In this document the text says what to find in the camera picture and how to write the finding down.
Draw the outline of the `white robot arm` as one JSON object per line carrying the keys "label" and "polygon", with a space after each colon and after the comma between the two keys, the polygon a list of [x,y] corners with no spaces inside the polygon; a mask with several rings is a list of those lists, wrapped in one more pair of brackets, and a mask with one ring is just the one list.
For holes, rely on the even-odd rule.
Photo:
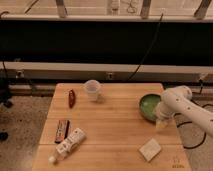
{"label": "white robot arm", "polygon": [[192,91],[187,86],[167,88],[161,93],[161,101],[155,107],[155,115],[160,121],[181,113],[213,137],[213,113],[194,104]]}

